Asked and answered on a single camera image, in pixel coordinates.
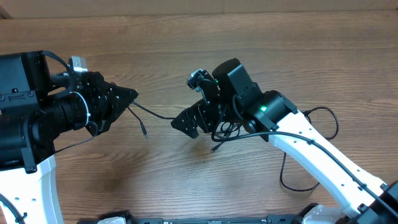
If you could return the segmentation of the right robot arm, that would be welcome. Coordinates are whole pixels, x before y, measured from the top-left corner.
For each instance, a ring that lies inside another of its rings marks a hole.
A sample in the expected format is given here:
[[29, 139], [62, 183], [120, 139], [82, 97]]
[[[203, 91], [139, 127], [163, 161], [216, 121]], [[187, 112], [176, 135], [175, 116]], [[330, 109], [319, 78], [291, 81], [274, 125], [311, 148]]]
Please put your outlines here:
[[202, 98], [172, 120], [173, 128], [191, 138], [203, 131], [218, 143], [260, 137], [295, 159], [338, 203], [310, 204], [294, 223], [397, 222], [397, 184], [386, 184], [347, 158], [283, 94], [261, 91], [238, 59], [212, 72], [194, 71], [187, 85]]

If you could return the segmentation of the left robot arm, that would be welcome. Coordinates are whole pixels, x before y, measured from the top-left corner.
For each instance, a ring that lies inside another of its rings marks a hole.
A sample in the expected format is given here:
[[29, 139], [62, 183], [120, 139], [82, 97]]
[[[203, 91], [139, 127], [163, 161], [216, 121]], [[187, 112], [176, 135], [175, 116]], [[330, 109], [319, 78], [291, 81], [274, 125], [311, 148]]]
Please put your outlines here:
[[1, 56], [1, 210], [8, 223], [62, 223], [56, 184], [55, 140], [86, 129], [107, 132], [137, 98], [107, 82], [86, 60], [62, 61], [50, 73], [51, 51]]

